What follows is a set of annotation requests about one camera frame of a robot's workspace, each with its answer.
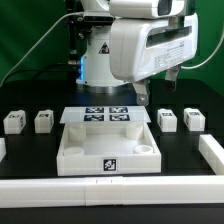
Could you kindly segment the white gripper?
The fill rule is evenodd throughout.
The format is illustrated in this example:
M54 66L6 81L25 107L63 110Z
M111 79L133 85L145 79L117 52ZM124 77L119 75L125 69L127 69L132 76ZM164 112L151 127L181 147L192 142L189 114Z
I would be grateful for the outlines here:
M145 78L168 69L165 80L175 82L179 64L195 56L197 38L197 14L186 16L181 27L170 27L168 19L116 19L110 33L111 73L118 80L136 82L137 104L147 106Z

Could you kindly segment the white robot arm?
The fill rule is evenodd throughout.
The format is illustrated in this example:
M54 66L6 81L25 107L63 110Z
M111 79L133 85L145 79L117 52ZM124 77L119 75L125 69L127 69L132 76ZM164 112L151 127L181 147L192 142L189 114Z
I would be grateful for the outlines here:
M197 50L195 0L80 0L86 52L80 83L113 93L132 84L139 105L149 103L149 79L165 72L176 89L183 62Z

